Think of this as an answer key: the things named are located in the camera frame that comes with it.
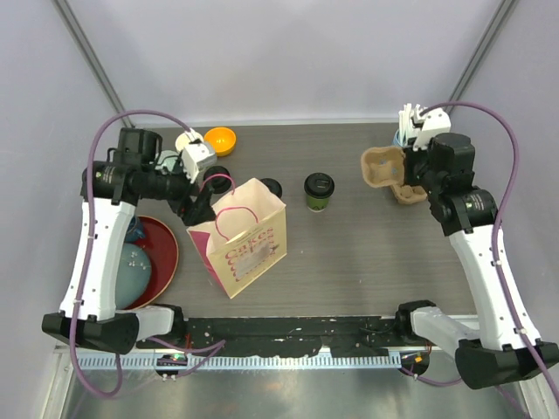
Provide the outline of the kraft pink paper bag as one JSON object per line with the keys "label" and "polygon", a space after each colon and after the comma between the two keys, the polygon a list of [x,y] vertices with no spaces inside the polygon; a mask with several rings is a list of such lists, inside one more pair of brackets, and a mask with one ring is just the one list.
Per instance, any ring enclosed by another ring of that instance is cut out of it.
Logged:
{"label": "kraft pink paper bag", "polygon": [[252,178],[211,208],[216,219],[187,232],[207,272],[232,299],[286,256],[286,205]]}

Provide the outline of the black cup lid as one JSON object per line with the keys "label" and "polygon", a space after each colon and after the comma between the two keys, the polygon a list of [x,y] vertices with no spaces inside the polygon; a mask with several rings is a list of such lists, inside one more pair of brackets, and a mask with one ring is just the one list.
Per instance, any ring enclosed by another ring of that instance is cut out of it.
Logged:
{"label": "black cup lid", "polygon": [[282,197],[283,189],[277,180],[272,178],[262,178],[260,181],[268,187],[271,193],[276,195],[278,198]]}
{"label": "black cup lid", "polygon": [[314,172],[304,181],[304,190],[308,196],[316,199],[331,197],[335,191],[334,179],[325,173]]}

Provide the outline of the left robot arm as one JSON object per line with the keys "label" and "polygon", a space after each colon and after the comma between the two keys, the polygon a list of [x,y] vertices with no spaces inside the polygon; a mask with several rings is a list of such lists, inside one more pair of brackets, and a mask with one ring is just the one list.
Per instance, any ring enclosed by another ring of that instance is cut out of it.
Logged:
{"label": "left robot arm", "polygon": [[199,186],[197,178],[216,161],[213,148],[192,128],[177,137],[173,152],[163,149],[155,132],[123,128],[106,159],[83,173],[82,227],[71,281],[58,311],[43,317],[43,332],[67,345],[111,354],[128,354],[152,337],[179,347],[186,336],[182,309],[117,309],[117,271],[141,199],[167,202],[187,227],[215,219],[210,188]]}

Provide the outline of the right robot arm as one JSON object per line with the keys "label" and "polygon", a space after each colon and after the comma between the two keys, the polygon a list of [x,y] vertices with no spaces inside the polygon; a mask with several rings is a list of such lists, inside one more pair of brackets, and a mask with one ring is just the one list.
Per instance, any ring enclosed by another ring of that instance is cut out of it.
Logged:
{"label": "right robot arm", "polygon": [[394,332],[412,345],[428,340],[451,355],[471,389],[539,375],[558,362],[558,346],[545,342],[530,320],[504,250],[493,196],[473,186],[475,148],[463,134],[438,134],[427,146],[403,149],[404,181],[422,187],[433,217],[459,257],[479,327],[472,329],[429,300],[403,303]]}

